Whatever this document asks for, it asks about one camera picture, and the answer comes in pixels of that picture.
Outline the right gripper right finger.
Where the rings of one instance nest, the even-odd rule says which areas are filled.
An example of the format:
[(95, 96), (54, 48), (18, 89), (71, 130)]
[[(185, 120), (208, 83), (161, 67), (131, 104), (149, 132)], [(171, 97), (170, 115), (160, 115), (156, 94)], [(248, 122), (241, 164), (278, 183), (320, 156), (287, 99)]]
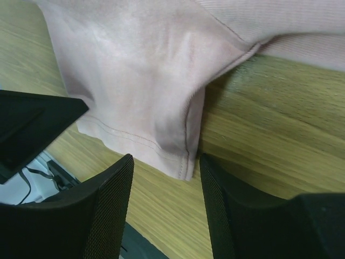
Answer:
[(344, 258), (344, 194), (285, 200), (203, 154), (199, 160), (214, 258)]

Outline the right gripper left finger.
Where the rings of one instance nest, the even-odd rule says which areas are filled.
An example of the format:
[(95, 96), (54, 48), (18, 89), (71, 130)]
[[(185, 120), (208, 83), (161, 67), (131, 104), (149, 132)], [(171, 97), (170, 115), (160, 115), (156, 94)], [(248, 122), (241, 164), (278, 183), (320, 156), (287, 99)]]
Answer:
[(1, 258), (118, 258), (134, 173), (127, 154), (36, 203), (1, 205)]

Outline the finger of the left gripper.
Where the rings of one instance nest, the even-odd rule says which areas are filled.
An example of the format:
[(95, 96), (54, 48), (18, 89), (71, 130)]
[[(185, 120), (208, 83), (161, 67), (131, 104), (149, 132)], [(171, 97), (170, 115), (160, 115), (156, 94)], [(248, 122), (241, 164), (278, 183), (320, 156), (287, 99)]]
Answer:
[(1, 183), (87, 111), (88, 106), (78, 98), (1, 90)]

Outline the pink printed t shirt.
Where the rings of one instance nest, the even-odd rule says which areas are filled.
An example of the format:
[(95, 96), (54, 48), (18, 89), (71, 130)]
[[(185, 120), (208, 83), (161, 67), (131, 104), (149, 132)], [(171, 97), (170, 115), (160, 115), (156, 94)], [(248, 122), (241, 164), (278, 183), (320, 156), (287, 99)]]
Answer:
[(190, 180), (206, 85), (256, 52), (344, 70), (344, 1), (37, 1), (81, 133)]

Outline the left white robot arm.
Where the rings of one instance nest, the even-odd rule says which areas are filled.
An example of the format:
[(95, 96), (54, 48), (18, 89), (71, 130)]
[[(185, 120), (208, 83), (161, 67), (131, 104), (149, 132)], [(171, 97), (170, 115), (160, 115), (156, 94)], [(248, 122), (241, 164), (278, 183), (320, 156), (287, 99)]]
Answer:
[(40, 202), (58, 192), (44, 150), (88, 111), (77, 98), (1, 90), (1, 202)]

